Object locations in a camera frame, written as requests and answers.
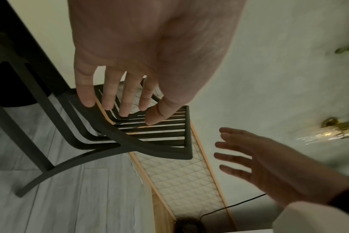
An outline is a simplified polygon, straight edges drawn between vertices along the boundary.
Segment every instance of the orange wooden trim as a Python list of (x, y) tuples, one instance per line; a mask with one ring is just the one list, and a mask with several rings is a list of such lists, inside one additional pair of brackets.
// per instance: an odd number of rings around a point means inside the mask
[(133, 152), (129, 152), (132, 160), (135, 162), (137, 168), (140, 170), (141, 174), (144, 176), (144, 179), (149, 183), (151, 188), (154, 190), (155, 194), (159, 197), (160, 201), (163, 203), (164, 207), (167, 209), (168, 213), (172, 216), (173, 220), (176, 220), (175, 215), (173, 214), (172, 210), (169, 208), (165, 200), (163, 199), (162, 195), (159, 193), (158, 189), (154, 185), (154, 183), (151, 181), (150, 177), (148, 176), (147, 172), (141, 165), (140, 161), (136, 158), (136, 155)]
[[(105, 112), (105, 110), (102, 108), (102, 105), (100, 104), (100, 101), (95, 98), (95, 102), (97, 103), (100, 111), (102, 112), (102, 114), (104, 115), (104, 118), (111, 123), (112, 125), (114, 125), (115, 123), (109, 119), (107, 113)], [(151, 188), (154, 190), (154, 192), (157, 194), (157, 196), (159, 197), (159, 199), (161, 200), (161, 202), (163, 203), (164, 207), (167, 209), (168, 213), (172, 216), (173, 220), (176, 220), (175, 215), (173, 214), (172, 210), (169, 208), (169, 206), (167, 205), (167, 203), (164, 201), (162, 195), (159, 193), (158, 189), (156, 188), (156, 186), (154, 185), (154, 183), (151, 181), (150, 177), (148, 176), (147, 172), (144, 170), (143, 166), (141, 165), (140, 161), (136, 158), (136, 155), (133, 152), (129, 152), (132, 160), (134, 161), (134, 163), (136, 164), (137, 168), (139, 169), (140, 173), (144, 176), (144, 179), (148, 182), (148, 184), (151, 186)]]
[[(202, 155), (204, 156), (204, 159), (205, 159), (206, 164), (208, 165), (208, 169), (209, 169), (209, 171), (210, 171), (210, 173), (211, 173), (211, 175), (212, 175), (212, 177), (213, 177), (214, 183), (216, 184), (216, 187), (217, 187), (217, 189), (218, 189), (218, 191), (219, 191), (219, 194), (221, 195), (221, 199), (222, 199), (222, 201), (223, 201), (224, 207), (227, 207), (228, 205), (227, 205), (226, 200), (225, 200), (225, 198), (224, 198), (224, 195), (223, 195), (223, 193), (222, 193), (222, 191), (221, 191), (221, 189), (220, 189), (220, 187), (219, 187), (218, 181), (216, 180), (216, 178), (215, 178), (215, 176), (214, 176), (214, 172), (213, 172), (213, 170), (212, 170), (212, 168), (211, 168), (211, 166), (210, 166), (209, 160), (208, 160), (208, 158), (207, 158), (206, 155), (205, 155), (204, 148), (203, 148), (202, 145), (201, 145), (201, 142), (200, 142), (200, 140), (199, 140), (198, 134), (197, 134), (196, 131), (195, 131), (195, 127), (194, 127), (194, 125), (193, 125), (192, 122), (190, 122), (190, 124), (191, 124), (191, 130), (192, 130), (193, 133), (194, 133), (195, 139), (196, 139), (196, 141), (198, 142), (198, 145), (199, 145), (199, 148), (200, 148), (200, 150), (201, 150), (201, 153), (202, 153)], [(228, 215), (229, 215), (229, 218), (231, 219), (231, 222), (232, 222), (233, 225), (235, 226), (235, 230), (237, 230), (236, 222), (235, 222), (235, 220), (233, 219), (231, 213), (229, 212), (228, 209), (226, 209), (226, 211), (227, 211), (227, 213), (228, 213)]]

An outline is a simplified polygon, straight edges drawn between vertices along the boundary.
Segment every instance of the brass wall sconce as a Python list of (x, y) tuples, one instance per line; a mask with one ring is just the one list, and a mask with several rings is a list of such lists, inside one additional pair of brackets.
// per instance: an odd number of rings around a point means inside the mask
[(341, 122), (336, 117), (330, 117), (321, 123), (321, 128), (306, 133), (305, 137), (298, 138), (306, 144), (314, 142), (344, 139), (349, 137), (349, 121)]

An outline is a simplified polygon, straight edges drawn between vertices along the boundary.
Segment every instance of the human hand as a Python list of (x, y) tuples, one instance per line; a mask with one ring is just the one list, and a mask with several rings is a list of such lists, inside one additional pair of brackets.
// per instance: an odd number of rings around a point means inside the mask
[(282, 206), (296, 201), (326, 204), (349, 189), (349, 177), (286, 145), (243, 130), (219, 131), (224, 142), (217, 142), (217, 148), (251, 156), (215, 153), (216, 159), (241, 164), (251, 168), (251, 173), (224, 165), (220, 169), (254, 184)]
[(164, 97), (146, 115), (158, 123), (189, 103), (213, 75), (232, 39), (244, 0), (69, 0), (81, 102), (95, 104), (93, 75), (106, 66), (102, 107), (114, 106), (127, 71), (120, 112), (131, 111), (144, 75), (139, 109), (159, 86)]

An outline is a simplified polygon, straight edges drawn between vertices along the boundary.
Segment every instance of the concrete wall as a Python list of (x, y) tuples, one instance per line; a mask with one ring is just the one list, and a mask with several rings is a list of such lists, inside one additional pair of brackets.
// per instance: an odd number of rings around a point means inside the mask
[[(327, 117), (349, 120), (349, 52), (334, 54), (348, 43), (349, 0), (246, 3), (225, 61), (190, 105), (228, 205), (262, 192), (218, 169), (222, 163), (213, 153), (219, 127), (273, 138), (349, 174), (349, 139), (313, 145), (296, 140)], [(268, 197), (231, 211), (240, 230), (270, 228), (280, 212)]]

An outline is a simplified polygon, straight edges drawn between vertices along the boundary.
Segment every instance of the black sleeve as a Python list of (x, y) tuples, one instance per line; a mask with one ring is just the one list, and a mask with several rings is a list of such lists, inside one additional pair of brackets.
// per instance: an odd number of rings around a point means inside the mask
[(339, 208), (349, 214), (349, 189), (333, 198), (328, 205)]

